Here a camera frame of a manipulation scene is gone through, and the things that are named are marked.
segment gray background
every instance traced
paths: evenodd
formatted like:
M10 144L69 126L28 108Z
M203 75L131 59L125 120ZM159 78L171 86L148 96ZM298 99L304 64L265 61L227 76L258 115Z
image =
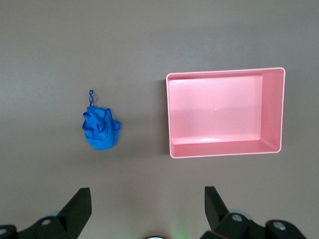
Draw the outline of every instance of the gray background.
M22 230L90 187L80 238L197 239L204 186L255 222L319 237L319 2L1 0L0 225ZM278 154L171 159L170 72L284 67ZM122 122L84 138L88 92Z

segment blue drawstring bag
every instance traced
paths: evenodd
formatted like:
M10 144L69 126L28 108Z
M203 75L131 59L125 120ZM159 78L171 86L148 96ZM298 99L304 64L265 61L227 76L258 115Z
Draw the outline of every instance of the blue drawstring bag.
M82 128L88 143L95 150L112 148L118 140L121 123L112 119L110 109L94 107L92 105L93 90L90 90L90 106L83 113L84 123Z

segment pink tray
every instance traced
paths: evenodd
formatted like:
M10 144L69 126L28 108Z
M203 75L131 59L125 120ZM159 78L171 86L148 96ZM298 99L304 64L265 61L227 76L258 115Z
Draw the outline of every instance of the pink tray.
M285 69L170 73L172 158L281 150Z

